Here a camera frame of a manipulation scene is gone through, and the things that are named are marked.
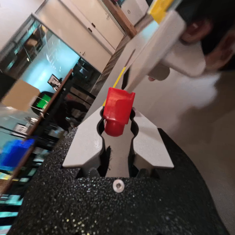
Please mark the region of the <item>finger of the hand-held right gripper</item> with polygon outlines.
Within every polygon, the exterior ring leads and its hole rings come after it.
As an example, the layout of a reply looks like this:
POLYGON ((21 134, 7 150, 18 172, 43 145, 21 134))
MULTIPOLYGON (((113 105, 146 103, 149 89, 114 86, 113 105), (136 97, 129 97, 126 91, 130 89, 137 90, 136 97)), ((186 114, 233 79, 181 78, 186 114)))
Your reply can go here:
POLYGON ((176 10, 167 12, 166 17, 154 31, 151 38, 138 52, 131 69, 129 83, 125 88, 133 92, 143 78, 160 62, 173 44, 179 39, 186 27, 185 21, 176 10))
POLYGON ((127 61, 125 62, 125 70, 123 73, 123 80, 122 80, 121 89, 125 89, 129 83, 131 69, 133 67, 134 62, 137 59, 137 56, 138 56, 138 50, 133 49, 131 54, 128 56, 127 61))

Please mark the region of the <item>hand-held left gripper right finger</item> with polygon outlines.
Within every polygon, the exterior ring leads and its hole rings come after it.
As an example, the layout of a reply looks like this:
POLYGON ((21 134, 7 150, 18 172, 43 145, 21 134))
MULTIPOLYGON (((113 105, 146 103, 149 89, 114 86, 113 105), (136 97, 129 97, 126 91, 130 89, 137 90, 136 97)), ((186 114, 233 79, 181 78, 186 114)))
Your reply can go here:
POLYGON ((129 151, 129 176, 137 177, 143 170, 148 176, 155 169, 173 169, 174 164, 156 125, 136 108, 132 108, 131 140, 129 151))

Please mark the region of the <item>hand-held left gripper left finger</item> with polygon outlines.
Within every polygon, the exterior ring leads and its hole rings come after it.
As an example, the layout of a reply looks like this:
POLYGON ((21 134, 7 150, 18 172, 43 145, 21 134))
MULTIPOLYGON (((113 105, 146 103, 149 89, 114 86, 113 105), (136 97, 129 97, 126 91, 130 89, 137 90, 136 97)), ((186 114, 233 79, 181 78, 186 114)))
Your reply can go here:
POLYGON ((78 126, 62 164, 63 168, 79 168, 83 176, 95 168, 101 177, 106 176, 103 112, 104 107, 101 106, 78 126))

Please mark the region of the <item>red plastic piece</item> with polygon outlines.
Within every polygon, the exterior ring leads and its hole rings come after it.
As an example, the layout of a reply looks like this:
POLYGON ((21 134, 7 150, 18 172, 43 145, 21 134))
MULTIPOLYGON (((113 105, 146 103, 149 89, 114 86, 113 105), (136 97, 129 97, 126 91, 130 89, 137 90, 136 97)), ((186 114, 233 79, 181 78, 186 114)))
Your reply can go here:
POLYGON ((104 131, 112 137, 123 134, 125 125, 128 124, 135 93, 110 87, 104 106, 103 118, 105 120, 104 131))

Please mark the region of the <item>person's right hand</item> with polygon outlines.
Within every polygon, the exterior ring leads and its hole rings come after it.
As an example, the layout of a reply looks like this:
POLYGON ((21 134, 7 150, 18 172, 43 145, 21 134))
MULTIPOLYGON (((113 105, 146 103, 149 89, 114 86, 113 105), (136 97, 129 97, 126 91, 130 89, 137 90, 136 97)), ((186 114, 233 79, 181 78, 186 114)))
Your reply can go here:
POLYGON ((235 69, 235 17, 197 19, 181 35, 185 44, 201 42, 205 72, 235 69))

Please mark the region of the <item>yellow tape line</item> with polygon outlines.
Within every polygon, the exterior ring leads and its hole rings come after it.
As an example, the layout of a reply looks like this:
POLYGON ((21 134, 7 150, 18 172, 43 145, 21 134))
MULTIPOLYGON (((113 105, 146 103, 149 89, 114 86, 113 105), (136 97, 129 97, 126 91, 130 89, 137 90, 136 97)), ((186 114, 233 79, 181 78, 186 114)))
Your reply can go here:
MULTIPOLYGON (((123 73, 125 72, 125 70, 126 70, 126 66, 123 67, 123 69, 122 69, 122 71, 120 72, 118 78, 116 79, 114 85, 113 85, 112 87, 109 87, 109 88, 115 88, 115 87, 116 87, 116 85, 118 84, 118 82, 119 82, 121 76, 123 75, 123 73)), ((102 105, 103 107, 104 107, 105 104, 106 104, 107 96, 106 96, 106 99, 105 99, 105 101, 104 101, 104 103, 103 103, 103 105, 102 105)))

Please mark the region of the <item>green box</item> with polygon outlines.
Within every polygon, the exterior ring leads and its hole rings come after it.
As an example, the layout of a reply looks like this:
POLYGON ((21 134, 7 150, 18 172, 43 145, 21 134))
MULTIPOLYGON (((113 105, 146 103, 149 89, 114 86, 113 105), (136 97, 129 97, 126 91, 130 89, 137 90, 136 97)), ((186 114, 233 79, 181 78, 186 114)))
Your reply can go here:
POLYGON ((48 105, 50 100, 51 97, 49 95, 43 94, 41 96, 38 96, 36 101, 36 107, 44 109, 48 105))

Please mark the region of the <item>wooden desk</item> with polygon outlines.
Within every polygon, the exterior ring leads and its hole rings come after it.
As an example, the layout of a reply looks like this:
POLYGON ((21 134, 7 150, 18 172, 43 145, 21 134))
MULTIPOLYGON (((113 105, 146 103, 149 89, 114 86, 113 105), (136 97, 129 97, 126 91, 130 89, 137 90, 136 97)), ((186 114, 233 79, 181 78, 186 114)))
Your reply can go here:
MULTIPOLYGON (((40 123, 42 123, 44 120, 46 121, 49 120, 49 115, 50 115, 49 110, 51 109, 52 105, 53 105, 53 108, 55 108, 55 104, 54 104, 55 100, 59 98, 63 99, 62 94, 66 91, 66 88, 65 88, 66 82, 72 78, 71 77, 72 71, 73 71, 72 69, 69 71, 68 75, 65 77, 65 79, 63 80, 58 90, 53 94, 51 100, 49 101, 49 104, 46 106, 44 111, 40 113, 39 119, 33 125, 33 127, 29 130, 28 134, 23 139, 23 142, 26 142, 28 139, 37 138, 36 136, 34 136, 35 131, 37 130, 40 123)), ((3 179, 0 180, 0 197, 2 197, 6 193, 6 191, 9 189, 10 185, 13 182, 13 179, 18 175, 19 171, 21 170, 21 167, 25 164, 25 162, 28 160, 29 156, 33 152, 35 148, 35 144, 36 144, 36 141, 29 146, 25 154, 21 157, 17 166, 12 171, 12 174, 10 175, 10 177, 7 180, 3 180, 3 179)))

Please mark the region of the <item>white door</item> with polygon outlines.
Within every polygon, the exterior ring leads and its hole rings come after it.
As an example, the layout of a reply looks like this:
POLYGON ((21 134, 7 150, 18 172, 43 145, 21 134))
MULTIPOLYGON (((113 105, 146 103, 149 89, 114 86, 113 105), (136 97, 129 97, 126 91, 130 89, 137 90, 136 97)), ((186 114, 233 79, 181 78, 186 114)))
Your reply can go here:
POLYGON ((114 54, 124 36, 124 31, 101 0, 61 0, 60 2, 109 54, 114 54))
POLYGON ((61 1, 46 1, 35 16, 80 57, 103 73, 111 53, 61 1))

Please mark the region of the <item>black and white tag board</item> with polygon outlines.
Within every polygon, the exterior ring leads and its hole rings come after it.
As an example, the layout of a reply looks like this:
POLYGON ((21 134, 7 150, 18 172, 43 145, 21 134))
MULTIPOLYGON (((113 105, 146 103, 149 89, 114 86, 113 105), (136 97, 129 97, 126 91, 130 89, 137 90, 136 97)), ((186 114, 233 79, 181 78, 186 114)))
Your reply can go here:
POLYGON ((49 78, 48 82, 47 82, 52 88, 53 90, 57 91, 60 86, 61 86, 61 80, 58 79, 54 74, 51 75, 51 77, 49 78))

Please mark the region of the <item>stack of blue bins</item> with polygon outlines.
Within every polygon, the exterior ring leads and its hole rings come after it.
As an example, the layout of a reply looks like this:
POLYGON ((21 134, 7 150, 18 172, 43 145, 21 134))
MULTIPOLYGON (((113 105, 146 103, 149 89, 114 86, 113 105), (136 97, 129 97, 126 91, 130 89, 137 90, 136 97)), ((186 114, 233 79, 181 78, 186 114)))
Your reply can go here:
POLYGON ((34 142, 34 139, 7 142, 0 153, 0 169, 13 171, 34 142))

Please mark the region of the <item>tan panel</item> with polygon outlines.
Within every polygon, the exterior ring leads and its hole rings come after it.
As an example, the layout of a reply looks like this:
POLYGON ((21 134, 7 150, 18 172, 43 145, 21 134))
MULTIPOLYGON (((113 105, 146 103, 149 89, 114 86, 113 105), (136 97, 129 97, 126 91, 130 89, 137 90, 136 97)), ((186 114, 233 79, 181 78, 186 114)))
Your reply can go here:
POLYGON ((39 94, 40 90, 38 88, 19 79, 2 98, 1 103, 6 107, 27 112, 39 94))

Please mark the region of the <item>black panel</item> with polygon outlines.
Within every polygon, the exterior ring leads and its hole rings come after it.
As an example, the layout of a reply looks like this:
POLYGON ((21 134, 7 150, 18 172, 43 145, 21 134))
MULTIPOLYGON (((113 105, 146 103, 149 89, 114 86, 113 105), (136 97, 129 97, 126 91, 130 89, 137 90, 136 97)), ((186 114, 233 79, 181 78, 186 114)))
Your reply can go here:
POLYGON ((8 93, 15 82, 14 78, 0 72, 0 100, 8 93))

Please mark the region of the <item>wooden post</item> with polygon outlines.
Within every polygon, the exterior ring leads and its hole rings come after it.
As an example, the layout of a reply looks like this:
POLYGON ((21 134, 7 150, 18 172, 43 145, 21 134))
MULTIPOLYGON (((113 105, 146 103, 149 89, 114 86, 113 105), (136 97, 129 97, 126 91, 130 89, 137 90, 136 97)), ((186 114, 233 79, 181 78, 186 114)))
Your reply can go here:
POLYGON ((117 0, 102 0, 102 2, 119 23, 119 25, 123 28, 126 35, 130 39, 134 38, 137 35, 137 30, 128 20, 127 16, 124 14, 119 4, 117 3, 117 0))

